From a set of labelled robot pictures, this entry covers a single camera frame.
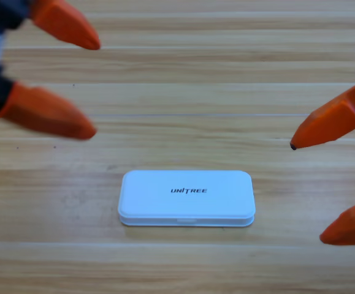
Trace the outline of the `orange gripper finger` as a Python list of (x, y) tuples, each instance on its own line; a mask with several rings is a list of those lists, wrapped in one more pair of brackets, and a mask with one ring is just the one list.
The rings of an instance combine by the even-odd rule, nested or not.
[(355, 205), (342, 212), (319, 236), (324, 244), (355, 245)]

